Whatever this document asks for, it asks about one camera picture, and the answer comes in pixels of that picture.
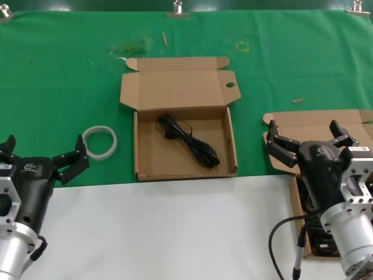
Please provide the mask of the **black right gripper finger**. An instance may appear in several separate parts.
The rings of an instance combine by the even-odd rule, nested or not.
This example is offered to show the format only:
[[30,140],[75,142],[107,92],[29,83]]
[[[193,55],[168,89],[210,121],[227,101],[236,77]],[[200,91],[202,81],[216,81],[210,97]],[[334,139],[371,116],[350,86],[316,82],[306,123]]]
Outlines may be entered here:
[[269,155],[289,168],[297,164],[296,154],[300,148],[300,141],[281,136],[274,120],[269,122],[266,140],[266,151]]
[[349,132],[342,128],[336,120],[332,120],[329,129],[334,137],[329,143],[337,148],[358,146],[359,141],[353,138]]

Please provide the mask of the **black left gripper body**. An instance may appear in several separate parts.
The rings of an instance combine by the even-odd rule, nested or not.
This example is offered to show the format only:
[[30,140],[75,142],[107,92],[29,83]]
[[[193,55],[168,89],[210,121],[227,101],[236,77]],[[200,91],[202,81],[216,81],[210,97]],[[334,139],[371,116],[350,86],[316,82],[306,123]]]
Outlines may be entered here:
[[11,178],[21,200],[15,222],[40,233],[56,182],[56,165],[48,157],[1,156],[1,163],[11,165],[9,170],[1,169],[1,176]]

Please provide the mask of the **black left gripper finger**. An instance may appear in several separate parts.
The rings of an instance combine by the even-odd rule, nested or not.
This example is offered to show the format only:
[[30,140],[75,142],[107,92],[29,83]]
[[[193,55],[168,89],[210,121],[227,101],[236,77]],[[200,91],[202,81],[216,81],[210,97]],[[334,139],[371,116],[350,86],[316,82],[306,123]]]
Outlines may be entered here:
[[17,159],[17,156],[13,154],[15,146],[15,137],[13,135],[9,135],[8,139],[4,143],[1,143],[1,159]]
[[81,134],[78,135],[75,150],[52,158],[56,166],[56,179],[65,185],[89,168],[86,145]]

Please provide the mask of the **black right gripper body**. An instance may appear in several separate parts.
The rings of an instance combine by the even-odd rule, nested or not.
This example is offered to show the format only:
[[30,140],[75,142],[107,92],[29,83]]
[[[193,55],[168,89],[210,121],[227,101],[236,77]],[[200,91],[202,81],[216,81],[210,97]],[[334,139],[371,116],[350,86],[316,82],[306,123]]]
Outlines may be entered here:
[[346,141],[304,141],[299,147],[297,164],[301,178],[318,213],[343,200],[343,162],[339,156],[340,148],[346,146]]

